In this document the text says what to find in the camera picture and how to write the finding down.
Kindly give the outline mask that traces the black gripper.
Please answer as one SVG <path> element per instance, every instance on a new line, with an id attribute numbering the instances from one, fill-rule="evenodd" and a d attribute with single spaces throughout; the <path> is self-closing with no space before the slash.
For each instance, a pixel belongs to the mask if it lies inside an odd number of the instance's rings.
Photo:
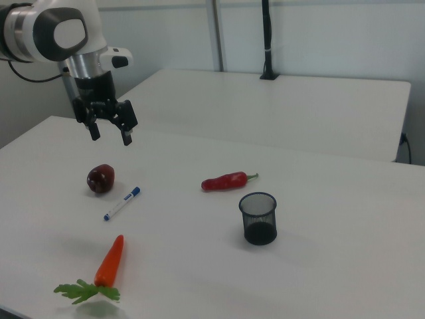
<path id="1" fill-rule="evenodd" d="M 72 101 L 76 121 L 88 129 L 91 139 L 100 138 L 96 120 L 107 120 L 120 130 L 125 146 L 132 143 L 131 133 L 137 126 L 137 118 L 129 100 L 119 102 L 112 73 L 94 78 L 77 78 L 75 80 L 79 96 Z"/>

